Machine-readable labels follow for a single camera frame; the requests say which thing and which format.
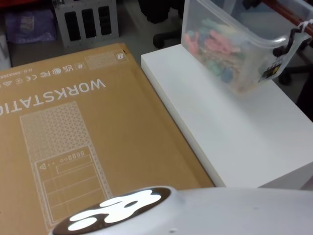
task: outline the clear plastic container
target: clear plastic container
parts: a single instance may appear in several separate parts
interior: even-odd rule
[[[313,7],[302,0],[277,0],[301,19],[313,18]],[[298,28],[264,3],[246,10],[243,0],[186,0],[182,45],[236,93],[280,75],[307,33],[295,33],[288,53],[273,50],[287,46],[291,30]]]

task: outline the chair wheel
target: chair wheel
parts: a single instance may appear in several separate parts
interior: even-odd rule
[[[291,76],[287,72],[283,71],[279,75],[279,83],[280,84],[288,86],[288,85],[290,85],[291,81],[292,81]]]
[[[165,41],[156,35],[153,37],[153,45],[155,45],[156,48],[161,49],[164,47]]]

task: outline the cardboard box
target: cardboard box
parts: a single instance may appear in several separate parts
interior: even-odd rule
[[[97,202],[212,183],[125,45],[0,73],[1,234],[47,234]]]

